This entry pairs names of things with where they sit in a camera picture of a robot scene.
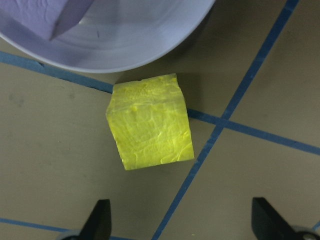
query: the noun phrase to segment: sponge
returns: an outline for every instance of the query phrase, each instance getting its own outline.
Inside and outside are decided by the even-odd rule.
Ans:
[[[106,118],[126,170],[194,158],[175,74],[115,84]]]
[[[94,0],[0,0],[1,11],[43,39],[79,23]]]

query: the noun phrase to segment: white bowl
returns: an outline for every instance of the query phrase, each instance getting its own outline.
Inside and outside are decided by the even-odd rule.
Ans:
[[[112,73],[150,63],[179,45],[215,0],[95,0],[78,25],[46,41],[0,13],[0,37],[51,65]]]

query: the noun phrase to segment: purple foam block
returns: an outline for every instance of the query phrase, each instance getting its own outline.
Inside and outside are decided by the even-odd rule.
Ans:
[[[80,22],[94,0],[0,0],[0,10],[46,40]]]

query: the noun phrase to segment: floor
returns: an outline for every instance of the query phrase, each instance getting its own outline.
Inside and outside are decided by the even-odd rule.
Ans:
[[[113,240],[254,240],[252,197],[316,229],[320,2],[301,0],[252,83],[246,75],[285,4],[217,0],[159,60],[67,80],[14,66],[6,56],[35,61],[1,40],[11,55],[0,53],[0,239],[54,240],[81,228],[98,199],[111,200]],[[198,158],[125,171],[105,118],[111,94],[72,81],[110,87],[168,73],[177,73]]]

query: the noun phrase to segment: yellow sponge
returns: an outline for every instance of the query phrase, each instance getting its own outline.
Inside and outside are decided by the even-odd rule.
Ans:
[[[126,170],[194,158],[175,74],[115,84],[106,118]]]

